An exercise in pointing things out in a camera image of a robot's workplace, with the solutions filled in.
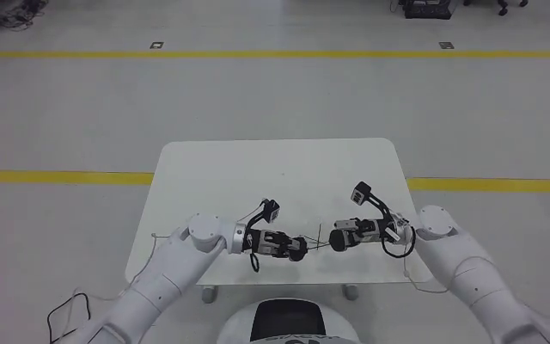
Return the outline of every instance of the table leg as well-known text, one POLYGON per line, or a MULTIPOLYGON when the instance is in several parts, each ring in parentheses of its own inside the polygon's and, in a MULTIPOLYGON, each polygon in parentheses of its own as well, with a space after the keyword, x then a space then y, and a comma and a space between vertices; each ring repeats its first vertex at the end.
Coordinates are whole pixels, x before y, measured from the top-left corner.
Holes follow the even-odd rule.
POLYGON ((344 297, 350 301, 355 301, 359 298, 359 290, 357 285, 342 285, 342 293, 344 297))
POLYGON ((211 304, 216 301, 217 286, 203 286, 202 300, 205 304, 211 304))

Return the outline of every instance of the gray floor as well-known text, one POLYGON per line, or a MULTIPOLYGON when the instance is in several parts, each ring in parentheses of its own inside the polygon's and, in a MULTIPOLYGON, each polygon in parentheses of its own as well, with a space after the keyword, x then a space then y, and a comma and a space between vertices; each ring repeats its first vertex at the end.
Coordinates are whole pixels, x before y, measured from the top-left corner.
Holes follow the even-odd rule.
MULTIPOLYGON (((383 0, 52 1, 0 49, 548 50, 550 7, 490 1, 451 21, 406 21, 383 0)), ((547 59, 0 60, 0 169, 152 171, 170 141, 385 137, 408 177, 549 178, 547 59)), ((0 184, 0 338, 45 341, 46 314, 82 286, 100 295, 124 270, 147 187, 0 184)), ((448 208, 494 256, 519 298, 550 313, 543 193, 413 193, 448 208)), ((199 290, 144 343, 213 342, 242 306, 312 298, 344 314, 367 343, 488 343, 450 295, 409 285, 199 290)), ((95 315, 108 304, 93 302, 95 315)), ((76 310, 75 323, 83 309, 76 310)), ((59 331, 63 318, 54 319, 59 331)))

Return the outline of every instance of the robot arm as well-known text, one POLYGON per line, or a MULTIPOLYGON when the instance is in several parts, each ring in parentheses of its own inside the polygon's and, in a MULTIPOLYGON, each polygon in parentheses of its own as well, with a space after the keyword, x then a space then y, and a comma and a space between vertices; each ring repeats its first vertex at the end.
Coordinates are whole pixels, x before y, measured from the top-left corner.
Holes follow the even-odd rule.
POLYGON ((491 256, 447 211, 427 206, 419 218, 420 258, 475 314, 494 344, 550 342, 548 321, 514 297, 491 256))
MULTIPOLYGON (((217 228, 223 229, 223 225, 223 221, 219 221, 217 228)), ((208 232, 210 236, 217 228, 199 231, 208 232)), ((227 238, 219 232, 212 236, 210 246, 202 242, 202 250, 197 249, 193 242, 188 228, 172 233, 116 304, 101 318, 86 322, 66 341, 78 344, 139 343, 161 313, 189 286, 195 285, 220 252, 227 248, 227 238)))
POLYGON ((307 252, 303 239, 252 228, 260 219, 272 222, 277 217, 278 205, 274 200, 264 200, 262 204, 262 212, 246 226, 215 216, 193 216, 185 229, 174 231, 158 248, 105 315, 84 323, 66 342, 139 343, 162 312, 199 281, 224 249, 229 254, 251 249, 260 255, 301 260, 307 252))
POLYGON ((494 344, 550 343, 548 320, 514 297, 491 256, 442 207, 423 208, 419 213, 420 223, 412 224, 391 212, 364 182, 355 187, 351 200, 360 206, 371 203, 382 218, 336 221, 330 236, 335 251, 360 243, 381 242, 387 254, 405 258, 416 249, 437 281, 475 314, 494 344), (409 231, 412 232, 410 242, 405 235, 409 231), (386 250, 385 241, 410 243, 411 247, 403 255, 394 255, 386 250))

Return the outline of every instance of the white table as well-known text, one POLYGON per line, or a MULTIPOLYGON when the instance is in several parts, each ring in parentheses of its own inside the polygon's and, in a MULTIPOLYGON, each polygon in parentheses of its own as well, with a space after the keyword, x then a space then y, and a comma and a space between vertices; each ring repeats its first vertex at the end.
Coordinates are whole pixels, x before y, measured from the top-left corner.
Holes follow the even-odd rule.
MULTIPOLYGON (((174 142, 164 147, 126 266, 127 280, 150 254, 150 233, 168 235, 202 212, 237 220, 262 198, 281 206, 274 224, 255 228, 282 230, 289 236, 327 241, 333 222, 379 218, 371 205, 351 202, 359 181, 405 217, 416 216, 394 145, 385 138, 274 141, 174 142)), ((391 247, 396 252, 402 246, 391 247)), ((260 272, 248 255, 224 251, 199 281, 200 285, 358 284, 407 282, 403 262, 385 255, 380 243, 367 243, 337 253, 330 246, 308 252, 300 262, 261 256, 260 272)), ((416 252, 407 269, 417 281, 431 273, 416 252)))

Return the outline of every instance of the yellow floor line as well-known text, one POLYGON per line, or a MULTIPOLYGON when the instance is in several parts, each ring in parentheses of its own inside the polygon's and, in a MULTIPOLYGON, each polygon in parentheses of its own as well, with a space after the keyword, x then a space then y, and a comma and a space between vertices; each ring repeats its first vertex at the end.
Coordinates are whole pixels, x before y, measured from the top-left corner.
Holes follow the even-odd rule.
POLYGON ((0 170, 0 183, 150 185, 153 173, 0 170))
POLYGON ((546 179, 407 178, 411 191, 550 193, 546 179))
MULTIPOLYGON (((0 170, 0 183, 150 185, 153 173, 0 170)), ((550 180, 407 178, 411 191, 550 193, 550 180)))
POLYGON ((0 58, 550 58, 550 51, 3 51, 0 58))

